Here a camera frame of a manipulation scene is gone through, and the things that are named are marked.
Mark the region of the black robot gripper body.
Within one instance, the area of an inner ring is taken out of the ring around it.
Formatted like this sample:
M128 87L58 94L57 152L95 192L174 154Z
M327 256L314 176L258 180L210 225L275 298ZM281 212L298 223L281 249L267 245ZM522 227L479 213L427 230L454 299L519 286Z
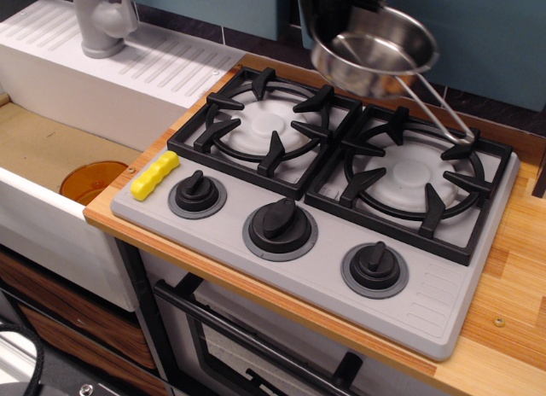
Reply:
M354 8L377 12L385 0L299 0L308 33L341 33Z

